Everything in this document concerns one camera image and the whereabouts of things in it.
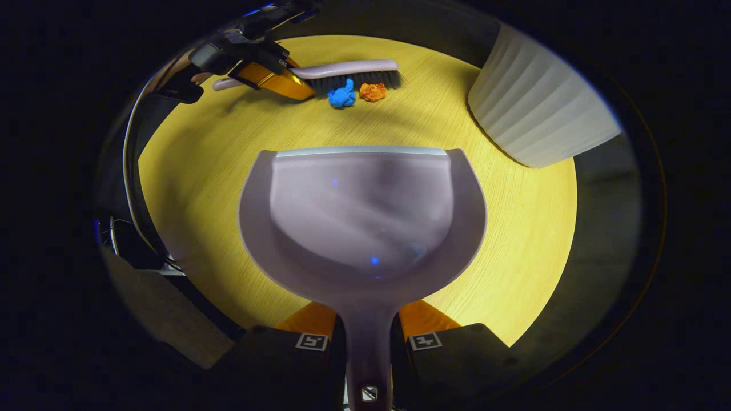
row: dustpan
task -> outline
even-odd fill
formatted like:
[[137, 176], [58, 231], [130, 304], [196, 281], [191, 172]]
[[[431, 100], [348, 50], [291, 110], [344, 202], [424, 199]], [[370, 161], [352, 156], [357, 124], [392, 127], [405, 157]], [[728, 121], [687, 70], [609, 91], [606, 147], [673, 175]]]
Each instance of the dustpan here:
[[467, 268], [487, 209], [462, 150], [355, 146], [262, 151], [238, 218], [269, 278], [343, 320], [351, 410], [386, 411], [391, 322]]

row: orange crumpled paper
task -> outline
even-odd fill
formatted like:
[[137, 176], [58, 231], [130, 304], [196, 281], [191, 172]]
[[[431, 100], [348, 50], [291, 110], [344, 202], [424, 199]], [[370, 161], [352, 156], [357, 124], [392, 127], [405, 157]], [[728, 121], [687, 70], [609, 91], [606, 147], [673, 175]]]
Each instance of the orange crumpled paper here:
[[383, 83], [363, 83], [360, 85], [360, 98], [369, 102], [375, 102], [380, 99], [384, 99], [386, 98], [386, 86], [384, 86]]

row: wood grain surface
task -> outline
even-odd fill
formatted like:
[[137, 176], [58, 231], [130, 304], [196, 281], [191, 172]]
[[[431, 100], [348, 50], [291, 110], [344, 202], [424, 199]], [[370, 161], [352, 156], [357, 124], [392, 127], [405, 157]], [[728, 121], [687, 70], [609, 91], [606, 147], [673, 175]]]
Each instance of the wood grain surface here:
[[313, 36], [281, 44], [303, 67], [392, 58], [405, 78], [385, 99], [344, 110], [247, 87], [211, 90], [179, 105], [140, 158], [147, 205], [163, 242], [196, 287], [243, 327], [275, 325], [308, 301], [274, 284], [240, 239], [240, 192], [261, 150], [395, 145], [462, 148], [488, 204], [485, 241], [471, 266], [425, 300], [460, 324], [484, 323], [512, 345], [561, 276], [574, 233], [572, 159], [540, 170], [500, 152], [471, 117], [477, 67], [388, 39]]

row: small square hole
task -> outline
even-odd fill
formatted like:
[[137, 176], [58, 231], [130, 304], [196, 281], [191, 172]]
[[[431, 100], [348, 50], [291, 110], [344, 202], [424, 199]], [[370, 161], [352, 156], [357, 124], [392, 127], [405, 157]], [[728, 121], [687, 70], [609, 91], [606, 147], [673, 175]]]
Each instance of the small square hole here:
[[373, 402], [378, 399], [378, 388], [373, 386], [366, 386], [361, 388], [360, 392], [363, 395], [363, 402]]

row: brush bristles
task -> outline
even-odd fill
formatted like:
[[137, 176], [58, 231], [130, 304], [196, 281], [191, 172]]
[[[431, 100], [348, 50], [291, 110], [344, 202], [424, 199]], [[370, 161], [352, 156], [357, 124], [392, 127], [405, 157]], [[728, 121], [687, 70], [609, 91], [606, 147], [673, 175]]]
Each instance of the brush bristles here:
[[330, 90], [345, 87], [346, 78], [350, 78], [353, 80], [353, 89], [356, 92], [360, 89], [360, 85], [363, 83], [383, 83], [386, 88], [401, 87], [401, 75], [398, 73], [398, 71], [353, 73], [326, 78], [314, 78], [312, 80], [305, 81], [307, 82], [307, 84], [315, 89], [316, 93], [322, 95], [327, 94], [327, 92]]

